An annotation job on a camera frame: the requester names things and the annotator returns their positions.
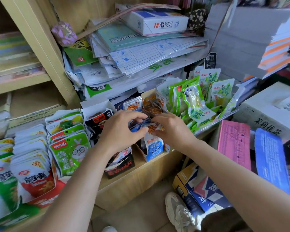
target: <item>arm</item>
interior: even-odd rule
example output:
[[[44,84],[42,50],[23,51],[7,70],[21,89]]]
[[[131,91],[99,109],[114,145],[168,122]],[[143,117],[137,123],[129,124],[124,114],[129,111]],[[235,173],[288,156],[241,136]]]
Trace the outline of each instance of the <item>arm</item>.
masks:
[[[153,134],[195,161],[253,231],[290,231],[290,195],[198,140],[174,114],[153,121],[164,126]]]
[[[145,119],[136,111],[119,111],[104,125],[98,143],[88,151],[62,192],[43,216],[35,232],[86,232],[104,169],[110,158],[148,132],[148,128],[132,133],[130,120]]]

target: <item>blue booklet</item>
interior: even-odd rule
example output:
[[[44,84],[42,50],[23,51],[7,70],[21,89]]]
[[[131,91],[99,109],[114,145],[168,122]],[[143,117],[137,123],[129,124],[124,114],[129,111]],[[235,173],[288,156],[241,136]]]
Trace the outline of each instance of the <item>blue booklet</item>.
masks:
[[[282,140],[258,128],[255,132],[258,175],[290,195],[290,180]]]
[[[158,36],[145,37],[127,27],[121,20],[111,22],[106,26],[98,29],[95,33],[104,43],[104,46],[107,47],[109,52],[142,45],[157,40],[195,36],[195,33],[192,32],[175,32]]]

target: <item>white sneaker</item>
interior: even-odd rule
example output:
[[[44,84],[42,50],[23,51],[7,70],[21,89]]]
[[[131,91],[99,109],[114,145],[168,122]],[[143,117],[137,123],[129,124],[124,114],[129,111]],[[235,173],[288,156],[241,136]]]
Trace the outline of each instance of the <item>white sneaker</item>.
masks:
[[[193,215],[189,212],[182,198],[170,192],[165,197],[166,214],[177,232],[193,232],[197,228]]]
[[[107,226],[101,232],[117,232],[117,230],[112,226]]]

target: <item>pink paper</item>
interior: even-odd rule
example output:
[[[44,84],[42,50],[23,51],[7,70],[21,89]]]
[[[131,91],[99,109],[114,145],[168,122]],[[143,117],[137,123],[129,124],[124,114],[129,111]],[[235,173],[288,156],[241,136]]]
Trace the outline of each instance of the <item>pink paper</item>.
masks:
[[[234,121],[221,121],[218,151],[251,171],[250,126]]]

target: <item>shoe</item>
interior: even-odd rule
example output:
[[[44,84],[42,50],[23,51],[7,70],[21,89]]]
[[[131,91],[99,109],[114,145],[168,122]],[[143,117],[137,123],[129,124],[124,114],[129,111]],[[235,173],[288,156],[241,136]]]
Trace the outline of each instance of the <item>shoe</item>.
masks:
[[[117,230],[112,226],[107,226],[101,232],[117,232]]]
[[[182,198],[170,192],[165,197],[166,214],[177,232],[194,232],[197,227],[193,215]]]

